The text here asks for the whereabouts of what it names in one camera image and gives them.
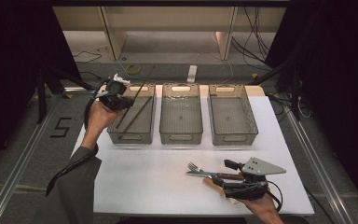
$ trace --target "cabinet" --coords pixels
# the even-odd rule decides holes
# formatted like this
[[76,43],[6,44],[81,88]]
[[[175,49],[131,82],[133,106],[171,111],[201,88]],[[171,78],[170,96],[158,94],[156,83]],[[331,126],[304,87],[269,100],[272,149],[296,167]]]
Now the cabinet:
[[[54,7],[63,30],[104,31],[114,59],[118,59],[128,31],[216,32],[220,57],[226,60],[233,32],[251,32],[247,7]],[[276,33],[284,7],[260,9],[260,32]]]

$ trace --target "black backdrop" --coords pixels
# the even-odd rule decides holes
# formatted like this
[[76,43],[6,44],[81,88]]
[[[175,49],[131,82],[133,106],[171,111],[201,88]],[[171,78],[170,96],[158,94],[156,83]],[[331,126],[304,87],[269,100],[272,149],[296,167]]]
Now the black backdrop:
[[[306,24],[309,12],[302,7],[286,11],[267,58],[272,67],[288,57]],[[310,51],[298,60],[300,91],[358,188],[358,0],[326,0],[323,12],[320,29],[306,42]]]
[[34,95],[40,69],[54,65],[80,77],[52,8],[14,2],[0,1],[0,150]]

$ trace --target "gray floor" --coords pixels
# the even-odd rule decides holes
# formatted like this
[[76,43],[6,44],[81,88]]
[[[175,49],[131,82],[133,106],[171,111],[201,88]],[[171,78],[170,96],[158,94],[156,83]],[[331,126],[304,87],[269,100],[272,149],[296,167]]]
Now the gray floor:
[[[123,75],[121,65],[112,60],[109,51],[105,48],[106,43],[103,34],[69,32],[66,33],[66,36],[74,54],[82,50],[91,50],[102,54],[100,59],[92,63],[77,63],[79,71],[92,72],[101,77],[111,77],[115,73]],[[266,38],[265,41],[270,43],[274,35],[265,34],[263,36]],[[246,35],[236,34],[236,37],[243,41]],[[258,52],[255,41],[250,43],[249,47],[253,52]],[[119,62],[123,66],[131,63],[140,64],[142,72],[139,77],[144,77],[151,66],[155,65],[156,71],[150,79],[157,83],[186,82],[188,67],[194,63],[199,67],[196,81],[202,84],[221,83],[228,78],[230,80],[227,83],[249,83],[253,79],[252,74],[262,76],[266,73],[264,70],[247,65],[241,54],[236,52],[234,48],[231,48],[226,62],[216,59],[210,52],[215,56],[218,55],[218,47],[212,33],[131,33]],[[78,62],[86,62],[91,59],[92,56],[89,55],[76,57]],[[247,63],[266,68],[256,61],[247,60]],[[88,73],[83,73],[82,77],[91,85],[100,82],[99,79]],[[262,84],[266,93],[275,92],[275,81],[276,78],[273,78]],[[64,81],[63,84],[65,86],[73,85],[67,81]],[[88,99],[87,94],[74,94],[70,95],[70,98],[59,100],[36,151],[21,176],[19,185],[0,217],[0,223],[27,223],[30,220],[35,208],[44,198],[44,190],[49,180],[66,164],[72,153],[82,127],[83,108]],[[282,110],[277,103],[271,102],[271,104],[277,114]],[[7,149],[0,152],[0,188],[5,184],[21,153],[26,148],[28,140],[36,128],[37,116],[37,100],[33,98],[30,100],[29,106],[25,108],[16,132],[7,140]],[[54,134],[63,134],[63,130],[55,129],[59,118],[71,118],[63,120],[61,123],[61,126],[69,127],[69,131],[63,138],[51,138]],[[284,113],[277,115],[277,120],[280,122],[282,133],[304,186],[310,190],[328,214],[338,223],[288,116]],[[317,116],[308,119],[303,117],[300,122],[321,158],[326,172],[331,177],[334,187],[345,203],[351,220],[353,223],[358,223],[358,191],[348,178],[339,160],[334,156]],[[315,215],[307,217],[307,220],[310,223],[329,223],[326,214],[319,205],[311,197],[310,201],[314,206]],[[247,220],[248,223],[259,223],[254,217],[247,218]],[[95,214],[95,223],[116,223],[117,221],[118,217]]]

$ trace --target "gray sleeve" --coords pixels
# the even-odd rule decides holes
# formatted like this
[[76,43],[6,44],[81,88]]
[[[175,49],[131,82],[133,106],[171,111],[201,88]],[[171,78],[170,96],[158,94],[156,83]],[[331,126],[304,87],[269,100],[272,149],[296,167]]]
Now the gray sleeve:
[[[77,149],[69,163],[90,154],[85,147]],[[94,180],[101,160],[93,157],[56,181],[54,188],[36,210],[31,223],[92,223]]]

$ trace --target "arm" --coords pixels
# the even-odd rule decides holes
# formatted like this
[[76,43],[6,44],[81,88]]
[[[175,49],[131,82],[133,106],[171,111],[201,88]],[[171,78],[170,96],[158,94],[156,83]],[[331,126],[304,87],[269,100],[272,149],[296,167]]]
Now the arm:
[[[103,129],[120,115],[101,102],[94,102],[89,111],[89,127],[81,147],[69,160],[69,164],[92,153]],[[32,223],[92,223],[94,180],[101,160],[91,158],[56,181],[48,197],[36,210]]]
[[241,200],[251,212],[253,212],[258,218],[260,218],[266,224],[282,224],[275,204],[272,198],[266,193],[262,199],[255,201]]

